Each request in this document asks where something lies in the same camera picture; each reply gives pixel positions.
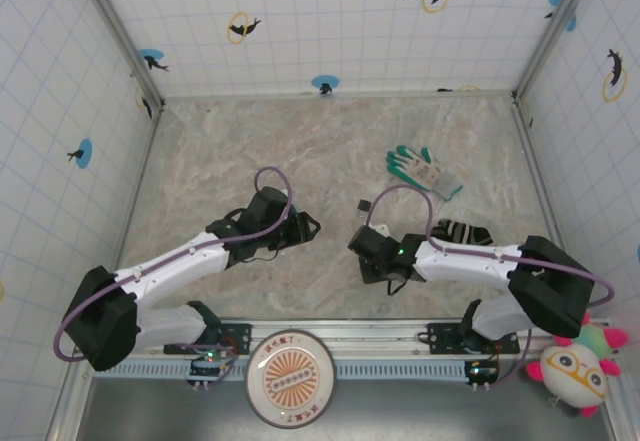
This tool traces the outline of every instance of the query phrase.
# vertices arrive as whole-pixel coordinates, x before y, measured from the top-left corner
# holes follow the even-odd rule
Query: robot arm
[[[483,247],[440,242],[408,234],[401,242],[362,226],[349,243],[360,258],[363,281],[462,281],[489,286],[505,294],[472,302],[459,326],[460,342],[471,350],[515,331],[539,327],[553,335],[575,338],[589,303],[593,282],[567,273],[504,261],[502,255],[533,258],[585,270],[549,240],[529,236],[521,246]],[[454,249],[477,256],[455,254]]]
[[[113,273],[99,266],[89,271],[67,315],[96,292],[133,277],[89,304],[65,331],[98,371],[117,365],[132,351],[176,343],[217,344],[220,322],[204,304],[194,301],[171,309],[151,309],[158,301],[208,274],[253,258],[258,249],[287,249],[311,241],[320,224],[292,206],[282,224],[263,236],[224,243],[226,238],[259,233],[279,219],[287,197],[264,187],[247,208],[214,221],[188,243],[155,259]]]

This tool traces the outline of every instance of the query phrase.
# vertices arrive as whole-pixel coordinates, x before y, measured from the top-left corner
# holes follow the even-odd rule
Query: plush toy
[[[587,313],[582,321],[580,336],[575,339],[554,336],[553,339],[560,346],[569,346],[571,344],[586,346],[598,356],[601,366],[603,363],[607,366],[608,374],[619,376],[621,373],[620,367],[608,358],[611,357],[614,349],[618,349],[629,342],[629,335],[621,329],[601,328],[591,324],[591,316]]]
[[[527,366],[527,373],[536,381],[542,381],[549,391],[574,408],[580,408],[583,416],[593,416],[607,397],[605,374],[617,376],[620,369],[612,369],[610,363],[582,344],[552,346],[542,352],[540,361]]]

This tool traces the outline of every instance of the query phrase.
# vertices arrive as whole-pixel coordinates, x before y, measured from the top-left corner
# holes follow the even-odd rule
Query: green and white glove
[[[387,152],[387,171],[417,188],[433,191],[445,201],[450,201],[462,189],[462,183],[427,148],[422,148],[421,153],[422,156],[419,156],[406,146],[398,146],[396,151]]]

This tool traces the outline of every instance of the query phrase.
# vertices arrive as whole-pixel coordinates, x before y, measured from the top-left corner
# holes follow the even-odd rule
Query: white tiled wall
[[[640,389],[640,0],[582,0],[577,17],[526,101],[564,241],[614,284],[602,311],[631,333],[621,351]],[[605,102],[609,49],[628,79]]]
[[[129,73],[89,0],[0,0],[0,440],[43,439],[55,330],[84,273],[114,267],[151,130]]]
[[[112,2],[137,47],[165,54],[170,72],[152,70],[165,96],[316,91],[321,74],[341,80],[334,92],[514,89],[555,9],[549,0],[448,0],[435,14],[421,0]],[[227,27],[238,12],[261,23],[234,45]]]

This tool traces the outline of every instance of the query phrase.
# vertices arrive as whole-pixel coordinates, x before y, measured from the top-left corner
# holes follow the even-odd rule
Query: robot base
[[[201,301],[187,303],[195,309],[207,327],[194,344],[220,344],[234,348],[236,355],[249,354],[251,345],[251,325],[244,323],[222,323],[220,319]],[[198,354],[197,349],[184,348],[180,345],[167,344],[164,354],[189,355]]]
[[[429,323],[427,331],[421,333],[423,343],[429,346],[431,354],[469,354],[469,348],[465,347],[460,336],[461,323]],[[498,341],[491,344],[484,344],[479,354],[495,354],[499,350],[500,354],[518,354],[520,346],[518,345],[518,336],[507,334]]]

